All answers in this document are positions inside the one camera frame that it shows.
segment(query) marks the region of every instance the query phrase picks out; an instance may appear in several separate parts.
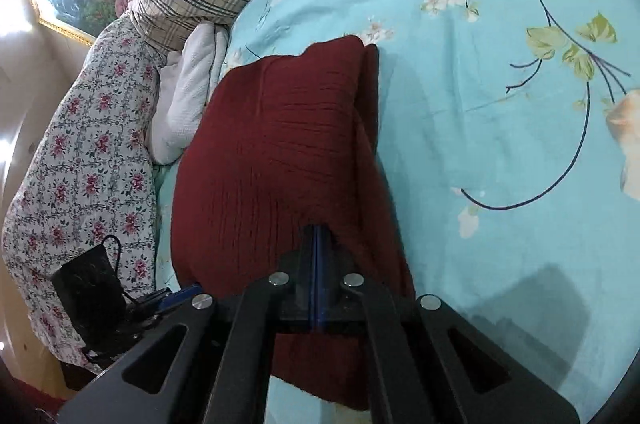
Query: light blue bed sheet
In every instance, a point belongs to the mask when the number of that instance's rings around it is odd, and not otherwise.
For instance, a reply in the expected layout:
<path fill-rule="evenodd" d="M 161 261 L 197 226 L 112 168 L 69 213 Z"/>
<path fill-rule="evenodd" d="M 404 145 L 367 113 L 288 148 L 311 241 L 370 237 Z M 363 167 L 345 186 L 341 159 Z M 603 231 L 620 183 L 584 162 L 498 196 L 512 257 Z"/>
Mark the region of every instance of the light blue bed sheet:
<path fill-rule="evenodd" d="M 605 121 L 637 86 L 638 25 L 640 0 L 253 0 L 223 74 L 348 33 L 377 43 L 378 157 L 416 290 L 587 422 L 640 345 L 640 203 Z"/>

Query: silver bolt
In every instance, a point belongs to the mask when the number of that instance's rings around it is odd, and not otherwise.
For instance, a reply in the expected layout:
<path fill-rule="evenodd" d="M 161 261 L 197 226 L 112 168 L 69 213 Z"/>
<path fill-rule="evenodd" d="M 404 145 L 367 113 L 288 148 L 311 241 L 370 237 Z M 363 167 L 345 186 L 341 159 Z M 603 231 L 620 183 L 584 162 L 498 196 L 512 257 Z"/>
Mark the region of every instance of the silver bolt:
<path fill-rule="evenodd" d="M 276 287 L 286 285 L 289 283 L 289 274 L 286 272 L 274 272 L 269 276 L 269 283 Z"/>
<path fill-rule="evenodd" d="M 347 287 L 360 287 L 364 283 L 364 278 L 360 274 L 352 272 L 342 278 L 342 281 Z"/>
<path fill-rule="evenodd" d="M 425 310 L 438 310 L 442 306 L 442 301 L 433 294 L 427 294 L 420 298 L 420 306 Z"/>
<path fill-rule="evenodd" d="M 213 298 L 209 294 L 198 294 L 191 300 L 191 306 L 197 310 L 208 309 L 213 304 Z"/>

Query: white floral blanket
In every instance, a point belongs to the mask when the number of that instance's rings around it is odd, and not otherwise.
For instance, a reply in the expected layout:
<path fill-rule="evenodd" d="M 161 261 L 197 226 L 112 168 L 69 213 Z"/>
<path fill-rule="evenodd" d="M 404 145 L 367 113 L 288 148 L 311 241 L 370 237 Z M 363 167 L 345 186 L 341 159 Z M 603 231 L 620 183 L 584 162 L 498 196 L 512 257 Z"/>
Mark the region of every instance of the white floral blanket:
<path fill-rule="evenodd" d="M 84 345 L 50 282 L 59 267 L 120 238 L 131 295 L 154 288 L 156 193 L 144 147 L 162 56 L 125 15 L 98 36 L 54 114 L 9 206 L 2 250 L 36 335 L 60 360 L 85 365 Z"/>

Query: maroon sweater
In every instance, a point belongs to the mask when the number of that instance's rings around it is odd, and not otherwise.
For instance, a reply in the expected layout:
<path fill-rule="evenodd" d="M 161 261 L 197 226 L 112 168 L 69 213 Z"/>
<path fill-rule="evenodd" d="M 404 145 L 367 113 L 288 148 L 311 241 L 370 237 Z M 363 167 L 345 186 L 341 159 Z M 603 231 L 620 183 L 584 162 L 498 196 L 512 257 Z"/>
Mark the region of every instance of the maroon sweater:
<path fill-rule="evenodd" d="M 172 260 L 181 285 L 241 293 L 327 224 L 368 277 L 414 296 L 376 166 L 378 50 L 347 36 L 272 56 L 218 85 L 178 170 Z M 273 374 L 325 400 L 368 406 L 354 338 L 278 336 Z"/>

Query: green printed leaf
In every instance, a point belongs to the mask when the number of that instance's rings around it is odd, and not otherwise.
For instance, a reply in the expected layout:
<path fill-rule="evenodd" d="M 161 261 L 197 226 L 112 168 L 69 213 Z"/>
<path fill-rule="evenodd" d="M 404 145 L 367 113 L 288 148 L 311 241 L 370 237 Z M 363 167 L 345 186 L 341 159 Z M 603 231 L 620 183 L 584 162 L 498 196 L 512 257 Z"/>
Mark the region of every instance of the green printed leaf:
<path fill-rule="evenodd" d="M 580 52 L 578 45 L 576 45 L 575 43 L 571 43 L 571 46 L 569 47 L 567 52 L 562 55 L 562 62 L 566 63 L 567 65 L 573 63 L 575 61 L 575 57 L 578 55 L 578 52 Z"/>
<path fill-rule="evenodd" d="M 580 36 L 591 42 L 617 43 L 618 37 L 613 25 L 601 13 L 598 13 L 587 25 L 580 25 L 575 30 Z"/>
<path fill-rule="evenodd" d="M 596 73 L 591 56 L 586 52 L 580 54 L 574 61 L 574 74 L 583 81 L 591 81 Z"/>
<path fill-rule="evenodd" d="M 527 29 L 527 45 L 533 55 L 539 59 L 549 60 L 556 55 L 556 50 L 567 43 L 566 36 L 558 27 L 531 27 Z"/>

